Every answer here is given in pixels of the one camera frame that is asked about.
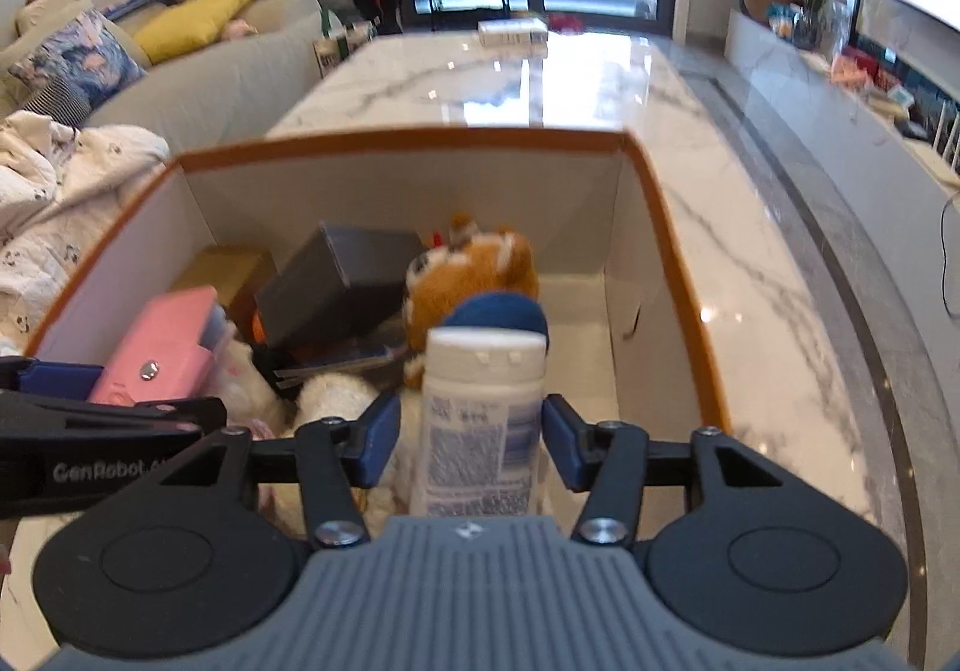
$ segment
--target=black cable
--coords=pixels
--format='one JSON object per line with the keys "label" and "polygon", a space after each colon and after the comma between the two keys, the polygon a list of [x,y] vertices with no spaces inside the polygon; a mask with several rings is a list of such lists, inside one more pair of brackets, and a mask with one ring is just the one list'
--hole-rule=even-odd
{"label": "black cable", "polygon": [[960,311],[950,310],[950,305],[947,302],[947,211],[950,206],[953,205],[953,202],[960,198],[960,192],[954,192],[947,199],[947,203],[944,203],[944,210],[940,212],[940,246],[944,250],[944,278],[940,280],[940,295],[944,299],[944,311],[947,312],[947,316],[953,320],[958,320],[960,318]]}

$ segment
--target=marble table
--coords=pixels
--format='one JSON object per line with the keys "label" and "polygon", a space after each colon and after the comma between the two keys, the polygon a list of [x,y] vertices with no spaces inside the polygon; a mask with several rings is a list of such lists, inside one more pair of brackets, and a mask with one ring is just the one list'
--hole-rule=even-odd
{"label": "marble table", "polygon": [[373,41],[269,137],[399,126],[630,131],[688,266],[733,433],[872,517],[860,434],[824,323],[736,153],[643,38],[551,35],[488,49],[471,32]]}

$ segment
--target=white blanket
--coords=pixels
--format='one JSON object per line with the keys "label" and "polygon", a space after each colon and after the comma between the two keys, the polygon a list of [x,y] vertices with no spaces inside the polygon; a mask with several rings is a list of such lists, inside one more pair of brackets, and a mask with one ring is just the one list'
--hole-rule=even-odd
{"label": "white blanket", "polygon": [[22,353],[87,251],[170,157],[136,127],[0,121],[0,354]]}

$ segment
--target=pink pouch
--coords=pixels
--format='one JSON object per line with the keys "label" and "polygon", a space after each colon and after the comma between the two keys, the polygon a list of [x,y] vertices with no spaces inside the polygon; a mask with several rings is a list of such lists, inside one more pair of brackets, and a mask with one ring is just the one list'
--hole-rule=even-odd
{"label": "pink pouch", "polygon": [[229,322],[213,287],[154,297],[104,366],[89,400],[133,406],[190,398],[229,335]]}

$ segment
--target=beige couch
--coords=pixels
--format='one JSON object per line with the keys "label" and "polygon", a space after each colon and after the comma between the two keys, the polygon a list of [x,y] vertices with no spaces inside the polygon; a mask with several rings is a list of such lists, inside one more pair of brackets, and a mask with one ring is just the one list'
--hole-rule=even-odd
{"label": "beige couch", "polygon": [[[21,38],[0,52],[0,118],[27,96],[17,91],[22,85],[3,78],[8,64],[89,7],[89,0],[69,0],[49,13],[24,13],[24,8],[18,14]],[[317,0],[257,0],[240,16],[259,35],[215,43],[150,67],[130,35],[155,10],[121,21],[119,30],[112,27],[147,76],[95,110],[88,127],[144,127],[181,154],[262,136],[320,80],[313,51],[314,41],[323,36]]]}

